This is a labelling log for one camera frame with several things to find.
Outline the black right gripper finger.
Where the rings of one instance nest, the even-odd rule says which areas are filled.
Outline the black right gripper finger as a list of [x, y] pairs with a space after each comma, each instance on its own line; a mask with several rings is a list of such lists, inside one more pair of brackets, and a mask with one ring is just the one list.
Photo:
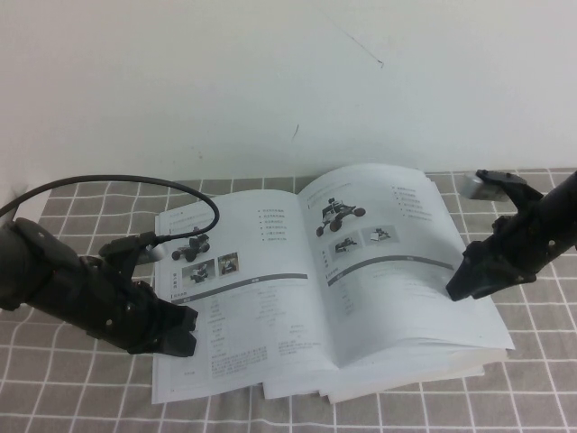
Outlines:
[[474, 241], [466, 247], [461, 264], [445, 286], [452, 301], [469, 297], [480, 299], [483, 296], [481, 265], [485, 253], [486, 248], [481, 241]]
[[501, 272], [495, 270], [476, 271], [473, 276], [472, 297], [481, 299], [501, 290]]

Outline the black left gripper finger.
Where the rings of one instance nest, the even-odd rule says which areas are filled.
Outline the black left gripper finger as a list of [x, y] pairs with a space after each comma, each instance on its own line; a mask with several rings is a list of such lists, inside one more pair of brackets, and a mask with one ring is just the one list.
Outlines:
[[198, 312], [185, 305], [170, 306], [170, 323], [173, 329], [194, 332], [197, 327]]
[[193, 356], [197, 339], [189, 331], [175, 331], [163, 337], [163, 354], [175, 357]]

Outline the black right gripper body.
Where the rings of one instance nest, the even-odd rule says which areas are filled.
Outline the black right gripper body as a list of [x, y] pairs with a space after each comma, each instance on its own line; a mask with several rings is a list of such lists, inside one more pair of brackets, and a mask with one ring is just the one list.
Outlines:
[[558, 252], [562, 220], [543, 213], [527, 212], [506, 218], [500, 229], [483, 242], [486, 248], [481, 269], [501, 272], [501, 289], [534, 281], [536, 274]]

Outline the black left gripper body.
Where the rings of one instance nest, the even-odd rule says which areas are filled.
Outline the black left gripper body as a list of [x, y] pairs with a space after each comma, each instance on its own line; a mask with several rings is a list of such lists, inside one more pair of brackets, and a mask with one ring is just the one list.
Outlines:
[[151, 286], [126, 279], [96, 257], [80, 259], [83, 280], [74, 297], [74, 324], [137, 355], [166, 354], [171, 306]]

